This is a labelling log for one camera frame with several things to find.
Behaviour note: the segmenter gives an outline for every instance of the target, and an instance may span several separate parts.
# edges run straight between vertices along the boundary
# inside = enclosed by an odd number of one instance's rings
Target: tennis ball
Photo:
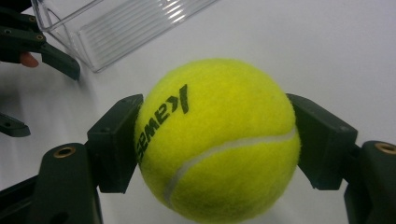
[[[135,133],[152,193],[201,223],[266,211],[290,182],[300,151],[287,95],[264,72],[232,59],[169,72],[142,104]]]

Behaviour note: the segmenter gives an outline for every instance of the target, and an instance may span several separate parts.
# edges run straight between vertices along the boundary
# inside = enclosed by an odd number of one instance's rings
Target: tennis ball seam
[[[185,161],[182,164],[182,166],[178,168],[178,170],[172,176],[172,178],[170,179],[170,181],[168,182],[167,186],[163,191],[163,198],[165,202],[170,208],[173,208],[171,197],[177,186],[177,183],[184,176],[184,174],[186,174],[190,170],[190,168],[193,167],[195,164],[200,163],[201,161],[213,156],[214,154],[224,152],[226,150],[231,150],[237,147],[248,147],[248,146],[255,146],[261,143],[270,144],[270,143],[288,141],[292,139],[296,133],[297,130],[296,127],[294,126],[291,129],[291,131],[289,131],[288,133],[279,134],[279,135],[265,135],[259,137],[240,138],[233,141],[225,142],[219,146],[209,148],[200,155],[191,158],[188,161]]]

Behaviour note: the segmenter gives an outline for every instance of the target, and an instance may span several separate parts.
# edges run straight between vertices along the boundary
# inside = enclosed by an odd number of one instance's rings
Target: white surface
[[[0,134],[0,189],[39,168],[61,144],[86,132],[119,99],[149,92],[191,60],[238,58],[265,70],[286,92],[324,106],[368,140],[396,139],[396,2],[393,0],[221,0],[100,74],[74,82],[45,64],[0,64],[0,111],[32,135]],[[246,223],[347,223],[344,188],[318,191],[298,170],[284,196]],[[191,223],[158,203],[138,170],[125,195],[101,194],[105,223]]]

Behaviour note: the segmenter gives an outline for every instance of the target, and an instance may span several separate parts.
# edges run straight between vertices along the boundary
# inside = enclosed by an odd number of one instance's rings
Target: plastic box
[[[32,0],[41,31],[99,72],[217,0]]]

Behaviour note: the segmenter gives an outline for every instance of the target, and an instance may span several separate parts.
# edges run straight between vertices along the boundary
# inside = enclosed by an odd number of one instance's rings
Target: brand name on ball
[[[139,135],[136,144],[137,158],[141,161],[146,149],[149,146],[151,139],[154,137],[157,130],[166,122],[166,120],[176,111],[182,110],[184,114],[189,112],[189,102],[187,96],[188,86],[185,84],[178,90],[178,96],[169,96],[158,109],[154,112],[153,116],[148,120],[145,125],[144,131]]]

